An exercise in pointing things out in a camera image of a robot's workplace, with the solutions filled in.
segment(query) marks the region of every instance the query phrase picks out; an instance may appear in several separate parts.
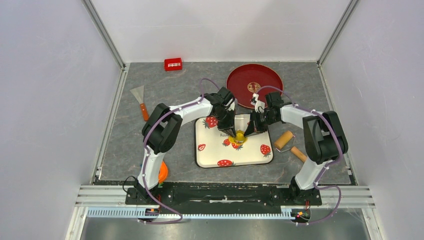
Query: tray logo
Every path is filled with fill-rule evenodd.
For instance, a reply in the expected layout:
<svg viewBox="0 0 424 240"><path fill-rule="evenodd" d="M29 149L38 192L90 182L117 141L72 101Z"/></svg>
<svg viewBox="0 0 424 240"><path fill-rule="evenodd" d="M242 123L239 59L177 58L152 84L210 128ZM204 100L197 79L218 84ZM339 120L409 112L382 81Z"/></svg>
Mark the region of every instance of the tray logo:
<svg viewBox="0 0 424 240"><path fill-rule="evenodd" d="M261 85L259 83L252 81L247 85L247 90L251 93L256 93L261 88Z"/></svg>

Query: strawberry print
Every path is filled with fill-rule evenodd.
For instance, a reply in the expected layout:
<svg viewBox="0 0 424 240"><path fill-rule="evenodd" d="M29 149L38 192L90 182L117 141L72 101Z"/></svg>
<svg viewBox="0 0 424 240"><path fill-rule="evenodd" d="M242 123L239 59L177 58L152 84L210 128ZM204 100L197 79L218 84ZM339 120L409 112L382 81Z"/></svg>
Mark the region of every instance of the strawberry print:
<svg viewBox="0 0 424 240"><path fill-rule="evenodd" d="M218 124L218 120L213 116L208 116L205 120L203 120L203 125L205 129L213 128L217 124Z"/></svg>
<svg viewBox="0 0 424 240"><path fill-rule="evenodd" d="M234 165L234 163L232 161L230 161L230 160L224 159L224 160L219 160L218 161L218 166L219 167L230 167L230 166L233 166L233 165Z"/></svg>
<svg viewBox="0 0 424 240"><path fill-rule="evenodd" d="M231 145L232 145L232 147L233 147L233 148L235 148L235 150L237 150L237 151L243 148L243 144L238 145L238 144L236 144L236 143L232 143Z"/></svg>
<svg viewBox="0 0 424 240"><path fill-rule="evenodd" d="M264 157L268 157L271 155L271 148L268 145L262 144L260 146L260 152L263 154Z"/></svg>
<svg viewBox="0 0 424 240"><path fill-rule="evenodd" d="M199 146L197 146L197 150L202 151L203 149L205 149L206 144L199 144Z"/></svg>
<svg viewBox="0 0 424 240"><path fill-rule="evenodd" d="M225 139L224 140L224 142L222 143L222 145L224 146L224 147L227 147L228 145L230 145L231 144L231 142L230 142L230 140L228 140L228 138L227 139Z"/></svg>

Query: wooden handle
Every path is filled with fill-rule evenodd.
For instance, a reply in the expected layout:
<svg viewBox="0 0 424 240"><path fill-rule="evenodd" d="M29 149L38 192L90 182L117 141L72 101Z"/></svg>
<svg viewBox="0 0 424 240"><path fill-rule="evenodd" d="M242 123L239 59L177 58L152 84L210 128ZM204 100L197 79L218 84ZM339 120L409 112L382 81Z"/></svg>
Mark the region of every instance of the wooden handle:
<svg viewBox="0 0 424 240"><path fill-rule="evenodd" d="M146 105L144 103L140 104L140 109L143 114L143 119L147 122L147 120L149 120L149 114L147 113Z"/></svg>
<svg viewBox="0 0 424 240"><path fill-rule="evenodd" d="M303 154L297 147L292 147L290 149L290 152L292 152L294 155L296 155L296 157L298 157L302 162L305 162L306 159L308 158L307 156L305 156L305 154Z"/></svg>

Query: paint roller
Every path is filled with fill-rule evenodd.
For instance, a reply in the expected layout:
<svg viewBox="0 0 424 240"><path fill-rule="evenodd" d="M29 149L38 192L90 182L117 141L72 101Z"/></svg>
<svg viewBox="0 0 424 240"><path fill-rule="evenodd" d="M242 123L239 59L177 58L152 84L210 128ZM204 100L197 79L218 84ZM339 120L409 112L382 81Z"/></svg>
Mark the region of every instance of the paint roller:
<svg viewBox="0 0 424 240"><path fill-rule="evenodd" d="M281 152L281 149L294 137L291 131L286 131L283 133L275 142L274 147L277 148ZM297 147L293 146L290 148L290 152L292 152L296 157L298 157L303 163L308 158L303 154Z"/></svg>

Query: white tray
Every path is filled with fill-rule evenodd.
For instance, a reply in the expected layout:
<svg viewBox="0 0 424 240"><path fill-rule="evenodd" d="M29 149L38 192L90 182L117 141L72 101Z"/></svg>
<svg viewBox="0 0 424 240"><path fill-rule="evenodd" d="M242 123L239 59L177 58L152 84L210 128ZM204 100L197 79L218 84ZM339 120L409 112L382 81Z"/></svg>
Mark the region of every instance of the white tray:
<svg viewBox="0 0 424 240"><path fill-rule="evenodd" d="M236 130L245 131L249 114L235 116ZM268 132L247 137L240 146L229 144L228 135L219 131L217 120L201 117L194 127L196 144L196 163L202 168L231 167L254 164L267 164L273 159L273 148Z"/></svg>

